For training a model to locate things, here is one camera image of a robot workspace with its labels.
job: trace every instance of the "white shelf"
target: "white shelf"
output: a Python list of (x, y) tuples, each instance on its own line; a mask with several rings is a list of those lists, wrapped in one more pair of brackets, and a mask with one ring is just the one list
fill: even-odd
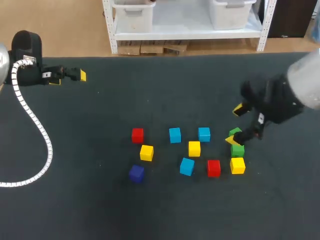
[(260, 38), (262, 25), (251, 9), (243, 29), (214, 30), (208, 0), (157, 0), (153, 9), (153, 30), (127, 33), (116, 28), (116, 40), (187, 40)]

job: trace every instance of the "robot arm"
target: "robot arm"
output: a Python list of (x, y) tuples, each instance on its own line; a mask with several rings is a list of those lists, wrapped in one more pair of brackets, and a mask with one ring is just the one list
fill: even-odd
[(0, 85), (11, 84), (11, 76), (8, 73), (18, 60), (33, 62), (33, 65), (19, 70), (18, 84), (20, 86), (60, 85), (64, 77), (70, 77), (74, 81), (86, 81), (86, 73), (80, 68), (67, 68), (62, 65), (44, 66), (41, 38), (29, 31), (19, 31), (14, 35), (10, 51), (7, 51), (6, 47), (0, 43)]
[(267, 122), (281, 124), (302, 113), (304, 107), (320, 109), (319, 77), (320, 49), (317, 49), (292, 64), (286, 74), (263, 81), (245, 81), (241, 86), (243, 102), (233, 113), (242, 116), (253, 112), (252, 122), (226, 141), (243, 145), (254, 137), (262, 139)]

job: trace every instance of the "green cube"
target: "green cube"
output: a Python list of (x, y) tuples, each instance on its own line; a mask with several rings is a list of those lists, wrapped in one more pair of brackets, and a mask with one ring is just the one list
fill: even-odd
[(243, 158), (245, 155), (245, 146), (231, 145), (231, 157), (232, 158)]
[(232, 129), (232, 130), (229, 132), (229, 137), (230, 137), (231, 135), (234, 135), (234, 134), (237, 133), (237, 132), (242, 132), (242, 130), (241, 130), (240, 128), (238, 128), (238, 127), (236, 127), (235, 129)]

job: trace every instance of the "red cube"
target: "red cube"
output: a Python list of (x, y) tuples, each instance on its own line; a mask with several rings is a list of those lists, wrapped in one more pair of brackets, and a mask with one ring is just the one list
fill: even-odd
[(219, 160), (208, 160), (206, 167), (207, 167), (208, 177), (211, 177), (211, 178), (220, 177), (221, 169), (220, 169)]
[(134, 128), (132, 129), (132, 142), (134, 144), (143, 144), (144, 143), (144, 129), (143, 128)]

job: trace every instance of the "shelf leg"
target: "shelf leg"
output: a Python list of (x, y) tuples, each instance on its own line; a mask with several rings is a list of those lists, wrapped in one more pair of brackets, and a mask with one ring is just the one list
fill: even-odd
[(276, 8), (277, 0), (265, 0), (267, 2), (266, 7), (264, 8), (264, 18), (262, 24), (262, 33), (259, 39), (259, 44), (256, 48), (257, 52), (263, 52), (266, 46), (268, 33), (272, 21), (272, 17), (274, 15), (274, 11)]
[(102, 0), (102, 4), (103, 4), (106, 28), (108, 29), (111, 52), (113, 54), (117, 54), (118, 45), (117, 45), (117, 40), (115, 38), (116, 22), (114, 22), (114, 19), (113, 19), (112, 5), (110, 0)]

